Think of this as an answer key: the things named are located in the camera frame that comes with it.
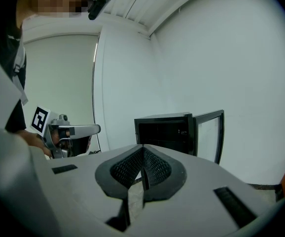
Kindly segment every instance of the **hand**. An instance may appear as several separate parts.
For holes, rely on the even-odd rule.
[[[38,134],[31,133],[26,130],[17,131],[15,134],[21,136],[29,146],[38,147],[43,150],[45,155],[52,157],[50,150],[44,145]],[[52,140],[55,145],[59,143],[59,135],[57,130],[52,132]]]

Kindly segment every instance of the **black mesh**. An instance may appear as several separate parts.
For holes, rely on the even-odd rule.
[[[171,175],[171,166],[160,157],[144,148],[143,167],[147,174],[149,186],[162,183]]]
[[[111,176],[129,189],[137,177],[143,164],[143,149],[131,154],[124,160],[113,165],[110,169]]]

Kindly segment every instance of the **person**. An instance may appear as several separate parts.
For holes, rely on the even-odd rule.
[[[13,83],[22,91],[21,100],[15,106],[5,129],[21,136],[29,146],[39,147],[51,157],[41,138],[26,131],[22,104],[27,102],[24,93],[26,78],[26,54],[22,39],[23,21],[32,15],[61,17],[86,11],[93,0],[0,0],[4,11],[0,12],[0,65]],[[59,142],[58,133],[53,133],[53,142]]]

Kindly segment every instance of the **black slot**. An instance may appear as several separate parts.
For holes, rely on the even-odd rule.
[[[218,188],[214,192],[239,228],[256,219],[256,216],[227,187]]]
[[[61,167],[57,167],[57,168],[52,168],[54,174],[60,174],[60,173],[63,173],[63,172],[67,172],[67,171],[70,171],[70,170],[73,170],[73,169],[76,169],[77,166],[71,164],[71,165],[66,165],[66,166],[61,166]]]

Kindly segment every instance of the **black cabinet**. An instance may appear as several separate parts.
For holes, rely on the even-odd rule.
[[[135,119],[137,144],[151,144],[197,156],[199,125],[219,118],[215,162],[219,164],[224,137],[224,111],[193,116],[192,113],[152,115]]]

